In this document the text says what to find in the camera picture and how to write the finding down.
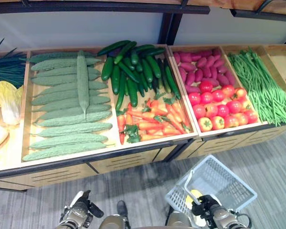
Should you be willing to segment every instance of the green vegetable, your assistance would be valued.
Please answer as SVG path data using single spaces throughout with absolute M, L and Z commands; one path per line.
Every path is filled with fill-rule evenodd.
M 164 59 L 164 69 L 165 69 L 165 74 L 167 77 L 168 84 L 170 85 L 172 92 L 175 94 L 177 99 L 181 99 L 180 92 L 178 90 L 178 87 L 177 87 L 174 79 L 173 79 L 170 66 L 168 65 L 168 62 L 166 59 Z
M 52 70 L 38 72 L 35 77 L 46 77 L 55 75 L 73 75 L 77 73 L 77 66 L 64 67 L 64 68 L 54 68 Z M 101 75 L 99 70 L 92 67 L 88 67 L 88 74 Z
M 261 121 L 276 126 L 286 123 L 286 93 L 277 85 L 260 57 L 249 48 L 239 55 L 229 54 L 228 58 Z
M 144 44 L 144 45 L 135 47 L 133 50 L 135 50 L 136 52 L 142 52 L 144 50 L 152 49 L 152 48 L 154 48 L 152 44 Z
M 86 115 L 86 118 L 80 115 L 73 115 L 68 117 L 59 117 L 59 118 L 51 118 L 44 120 L 41 123 L 35 123 L 36 125 L 44 126 L 44 127 L 52 127 L 52 126 L 62 126 L 62 125 L 72 125 L 79 123 L 89 123 L 89 122 L 97 122 L 102 119 L 105 119 L 112 115 L 111 111 L 100 111 L 95 113 L 89 113 Z
M 88 143 L 88 142 L 106 142 L 106 141 L 108 141 L 108 138 L 102 135 L 74 134 L 74 135 L 57 136 L 44 139 L 39 142 L 33 143 L 32 145 L 30 145 L 30 148 L 43 149 L 54 146 L 73 145 L 73 144 Z
M 138 61 L 139 61 L 139 56 L 136 52 L 136 50 L 132 50 L 131 55 L 130 55 L 130 59 L 132 61 L 133 65 L 137 65 Z
M 127 45 L 125 45 L 119 52 L 119 54 L 114 59 L 114 64 L 118 64 L 124 57 L 124 55 L 132 49 L 134 46 L 137 45 L 137 42 L 130 42 Z
M 103 66 L 102 70 L 102 80 L 106 81 L 111 76 L 111 73 L 113 71 L 113 57 L 109 56 L 107 57 L 107 60 Z
M 132 81 L 132 79 L 128 79 L 127 80 L 127 86 L 128 86 L 130 103 L 133 107 L 136 107 L 138 105 L 138 95 L 137 95 L 136 83 L 134 81 Z
M 93 89 L 89 90 L 90 96 L 97 96 L 98 94 L 103 94 L 103 93 L 93 90 Z M 71 98 L 76 98 L 78 100 L 77 89 L 72 89 L 72 90 L 67 90 L 67 91 L 62 91 L 62 92 L 54 92 L 54 93 L 39 96 L 38 98 L 32 101 L 32 105 L 33 106 L 45 105 L 45 104 L 48 104 L 54 101 L 61 101 L 64 99 L 71 99 Z
M 98 53 L 97 53 L 97 56 L 101 56 L 101 55 L 105 55 L 113 50 L 116 50 L 122 46 L 125 46 L 127 45 L 128 43 L 130 43 L 129 40 L 125 40 L 125 41 L 120 41 L 120 42 L 116 42 L 116 43 L 113 43 L 109 46 L 106 46 L 105 48 L 101 49 Z
M 164 64 L 162 62 L 162 60 L 160 58 L 158 58 L 158 65 L 160 66 L 160 70 L 161 70 L 161 76 L 162 76 L 162 81 L 163 81 L 163 85 L 165 88 L 165 91 L 167 93 L 170 93 L 172 90 L 170 88 L 170 85 L 168 84 L 167 78 L 166 78 L 166 74 L 165 74 L 165 70 L 164 70 Z
M 119 89 L 120 89 L 120 68 L 119 66 L 115 65 L 113 67 L 113 72 L 111 75 L 111 86 L 112 86 L 112 91 L 114 94 L 118 94 L 119 93 Z
M 95 80 L 99 78 L 99 75 L 89 74 L 89 80 Z M 48 76 L 48 77 L 37 77 L 32 78 L 32 82 L 41 86 L 56 86 L 62 83 L 73 83 L 77 82 L 77 75 L 56 75 L 56 76 Z
M 115 110 L 118 111 L 123 103 L 123 99 L 124 99 L 124 94 L 125 94 L 125 83 L 126 83 L 126 76 L 125 73 L 121 74 L 121 79 L 120 79 L 120 89 L 119 89 L 119 96 L 118 96 L 118 100 L 116 101 L 116 105 L 115 105 Z
M 105 104 L 110 101 L 108 97 L 105 96 L 91 96 L 90 105 L 93 104 Z M 37 111 L 55 111 L 61 109 L 68 109 L 73 107 L 79 107 L 78 98 L 71 98 L 71 99 L 63 99 L 58 101 L 53 101 L 48 103 L 37 110 L 33 110 L 32 112 Z
M 40 137 L 55 137 L 72 134 L 90 133 L 102 130 L 109 130 L 112 128 L 111 123 L 80 123 L 74 125 L 63 125 L 59 127 L 51 127 L 42 130 L 39 134 Z
M 53 87 L 49 87 L 34 97 L 45 95 L 45 94 L 51 94 L 54 92 L 68 91 L 68 90 L 75 89 L 76 87 L 77 87 L 77 83 L 62 83 L 62 84 L 58 84 Z M 100 89 L 108 88 L 108 85 L 103 82 L 90 80 L 88 81 L 88 87 L 89 89 L 100 90 Z
M 93 57 L 94 54 L 90 52 L 84 52 L 86 57 Z M 26 59 L 26 61 L 31 63 L 39 63 L 45 60 L 54 59 L 54 58 L 68 58 L 68 57 L 77 57 L 77 52 L 50 52 L 42 53 L 32 56 L 31 58 Z
M 129 57 L 124 57 L 122 61 L 130 70 L 135 70 L 135 67 L 132 65 Z
M 145 90 L 146 92 L 148 92 L 148 85 L 147 85 L 147 82 L 146 82 L 146 79 L 145 79 L 143 73 L 140 73 L 140 80 L 142 81 L 144 90 Z
M 148 83 L 151 83 L 153 81 L 153 72 L 148 62 L 145 59 L 142 59 L 142 67 L 143 67 L 143 73 L 144 73 L 146 81 Z
M 140 53 L 140 56 L 142 58 L 145 58 L 147 56 L 156 56 L 159 54 L 164 53 L 165 49 L 164 48 L 153 48 L 153 49 L 148 49 L 145 50 L 144 52 Z
M 108 104 L 93 104 L 88 106 L 86 113 L 93 113 L 93 112 L 99 112 L 99 111 L 107 111 L 111 108 Z M 80 106 L 78 107 L 72 107 L 67 109 L 61 109 L 61 110 L 54 110 L 47 112 L 43 115 L 41 115 L 38 120 L 46 120 L 51 118 L 59 118 L 59 117 L 67 117 L 67 116 L 73 116 L 73 115 L 80 115 L 82 114 L 82 108 Z
M 62 156 L 67 154 L 74 154 L 84 151 L 90 151 L 95 149 L 102 149 L 107 147 L 107 145 L 101 142 L 92 142 L 92 143 L 81 143 L 68 146 L 56 146 L 49 149 L 37 151 L 31 154 L 28 154 L 23 157 L 24 161 L 33 161 L 43 158 L 53 157 L 53 156 Z
M 87 65 L 92 65 L 101 60 L 95 59 L 92 57 L 86 58 Z M 50 59 L 45 60 L 42 62 L 39 62 L 31 67 L 32 71 L 38 71 L 38 70 L 48 70 L 53 68 L 62 68 L 62 67 L 70 67 L 70 66 L 76 66 L 77 59 L 74 58 L 57 58 L 57 59 Z
M 80 50 L 77 55 L 77 92 L 80 106 L 82 111 L 84 111 L 84 117 L 86 117 L 86 110 L 90 103 L 90 96 L 87 63 L 82 50 Z
M 143 72 L 143 67 L 142 67 L 141 61 L 138 61 L 138 64 L 135 68 L 136 68 L 137 72 L 139 72 L 139 73 Z
M 147 56 L 146 60 L 148 61 L 149 65 L 151 66 L 155 77 L 160 79 L 161 78 L 161 71 L 160 71 L 160 67 L 159 67 L 157 61 L 152 56 Z
M 129 76 L 129 78 L 131 78 L 133 81 L 135 81 L 136 83 L 139 82 L 139 80 L 135 77 L 135 75 L 133 74 L 133 72 L 127 68 L 125 66 L 125 64 L 123 64 L 122 62 L 118 63 L 118 66 Z

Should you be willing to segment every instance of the cucumber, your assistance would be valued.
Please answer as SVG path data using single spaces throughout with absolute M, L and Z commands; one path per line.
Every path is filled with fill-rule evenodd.
M 108 80 L 109 77 L 111 76 L 112 71 L 113 71 L 113 57 L 109 56 L 107 57 L 107 60 L 103 66 L 101 75 L 102 80 L 103 81 Z
M 104 55 L 104 54 L 107 54 L 113 50 L 116 50 L 124 45 L 127 45 L 128 43 L 130 43 L 129 40 L 124 40 L 124 41 L 119 41 L 119 42 L 116 42 L 116 43 L 113 43 L 109 46 L 106 46 L 105 48 L 101 49 L 98 53 L 97 53 L 97 56 L 101 56 L 101 55 Z

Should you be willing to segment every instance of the tomato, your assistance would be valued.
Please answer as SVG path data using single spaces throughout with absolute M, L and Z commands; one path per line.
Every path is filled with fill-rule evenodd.
M 256 123 L 258 121 L 258 114 L 257 112 L 250 110 L 245 111 L 244 114 L 248 117 L 248 123 Z
M 227 103 L 227 107 L 230 113 L 236 114 L 242 109 L 242 104 L 237 100 L 233 100 Z
M 208 118 L 214 117 L 217 115 L 218 108 L 215 104 L 206 104 L 204 105 L 206 114 L 205 116 Z
M 248 117 L 244 113 L 236 113 L 234 116 L 237 118 L 239 125 L 248 124 Z
M 213 100 L 215 102 L 221 102 L 225 99 L 225 94 L 223 93 L 222 90 L 215 90 L 212 92 L 212 95 L 213 95 Z
M 202 93 L 200 95 L 200 98 L 201 98 L 200 103 L 202 103 L 202 104 L 209 104 L 213 101 L 213 96 L 209 92 Z
M 203 92 L 211 92 L 213 89 L 213 85 L 209 81 L 203 81 L 199 84 L 200 91 Z
M 234 94 L 234 87 L 232 85 L 225 85 L 221 89 L 226 98 L 230 98 Z
M 195 117 L 197 120 L 199 118 L 205 117 L 205 115 L 206 115 L 206 111 L 205 111 L 204 106 L 202 106 L 200 104 L 194 105 L 193 110 L 194 110 L 194 114 L 195 114 Z
M 228 115 L 225 117 L 225 128 L 237 127 L 239 126 L 238 119 L 233 115 Z
M 198 125 L 201 132 L 210 131 L 213 128 L 211 120 L 205 117 L 198 120 Z
M 235 100 L 235 99 L 244 98 L 246 95 L 247 95 L 247 91 L 245 88 L 242 88 L 242 87 L 235 88 L 234 94 L 232 95 L 231 99 Z
M 230 114 L 229 108 L 226 105 L 220 104 L 217 106 L 218 108 L 218 113 L 217 115 L 224 118 L 226 117 L 228 114 Z
M 213 130 L 221 130 L 225 127 L 225 121 L 222 117 L 215 116 L 211 118 Z
M 189 93 L 189 100 L 192 106 L 200 104 L 200 94 L 197 92 Z

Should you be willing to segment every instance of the wooden display bin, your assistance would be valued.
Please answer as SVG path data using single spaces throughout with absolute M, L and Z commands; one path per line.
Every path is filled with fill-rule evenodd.
M 169 56 L 170 53 L 167 46 L 157 46 L 161 46 L 166 49 L 165 53 L 159 57 L 166 57 L 169 61 L 171 58 Z M 75 52 L 78 50 L 97 53 L 100 49 L 101 47 L 28 50 L 27 56 L 30 57 L 35 54 L 47 52 Z M 95 68 L 102 71 L 105 56 L 101 56 L 100 59 L 101 62 L 97 63 Z M 113 95 L 111 81 L 108 80 L 108 88 L 103 89 L 102 91 L 107 91 L 108 96 L 111 99 L 110 104 L 112 106 L 112 116 L 102 121 L 112 123 L 113 127 L 109 131 L 102 131 L 102 135 L 107 136 L 109 140 L 106 143 L 114 144 L 113 146 L 99 150 L 24 162 L 22 161 L 22 158 L 31 152 L 29 145 L 41 139 L 40 137 L 31 135 L 40 132 L 42 129 L 41 127 L 37 127 L 33 124 L 42 112 L 33 113 L 31 102 L 33 100 L 33 96 L 37 95 L 45 88 L 32 83 L 31 78 L 34 76 L 35 72 L 31 71 L 31 66 L 31 63 L 26 63 L 21 121 L 17 127 L 17 138 L 11 138 L 12 135 L 10 135 L 10 138 L 7 141 L 8 144 L 2 144 L 0 146 L 0 149 L 4 148 L 3 153 L 6 155 L 6 158 L 3 159 L 9 161 L 9 163 L 5 164 L 0 163 L 0 188 L 24 190 L 30 187 L 55 184 L 117 169 L 134 167 L 137 165 L 151 163 L 153 161 L 161 161 L 169 156 L 176 145 L 185 144 L 188 139 L 197 136 L 197 131 L 189 113 L 187 102 L 182 94 L 183 91 L 180 88 L 179 80 L 175 79 L 182 94 L 182 98 L 179 100 L 179 103 L 186 113 L 186 118 L 190 123 L 191 131 L 187 134 L 121 145 L 115 113 L 117 96 Z M 152 90 L 149 90 L 149 92 L 146 93 L 146 100 L 149 97 L 151 97 L 151 99 L 154 97 L 154 92 Z M 122 108 L 127 106 L 128 102 L 128 98 L 124 98 Z M 139 106 L 141 103 L 143 103 L 143 100 L 139 99 Z

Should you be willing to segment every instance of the orange vegetable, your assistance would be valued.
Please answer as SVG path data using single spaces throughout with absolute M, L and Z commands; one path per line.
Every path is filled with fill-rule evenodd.
M 170 128 L 170 127 L 163 128 L 162 133 L 164 135 L 180 135 L 181 134 L 181 132 L 179 130 L 176 130 L 176 129 Z
M 182 122 L 183 122 L 186 126 L 188 126 L 189 123 L 188 123 L 188 121 L 187 121 L 187 119 L 186 119 L 186 117 L 185 117 L 185 115 L 184 115 L 184 112 L 183 112 L 183 110 L 182 110 L 180 104 L 179 104 L 179 103 L 173 103 L 172 107 L 173 107 L 173 109 L 179 114 L 179 116 L 180 116 L 181 119 L 182 119 Z
M 166 114 L 167 114 L 166 111 L 161 110 L 161 109 L 158 108 L 158 107 L 152 107 L 151 113 L 154 113 L 155 115 L 160 115 L 160 116 L 163 116 L 163 115 L 166 115 Z
M 151 103 L 151 107 L 158 107 L 159 106 L 159 101 L 158 100 L 154 100 Z
M 167 109 L 168 112 L 172 113 L 173 116 L 175 117 L 175 120 L 177 120 L 177 122 L 181 123 L 182 122 L 182 118 L 180 117 L 180 115 L 173 109 L 172 105 L 170 104 L 165 104 L 165 107 Z
M 168 113 L 166 116 L 171 120 L 171 124 L 179 130 L 182 134 L 186 134 L 185 130 L 182 128 L 182 125 L 175 119 L 174 115 L 172 113 Z
M 140 130 L 161 130 L 163 125 L 161 123 L 140 122 Z

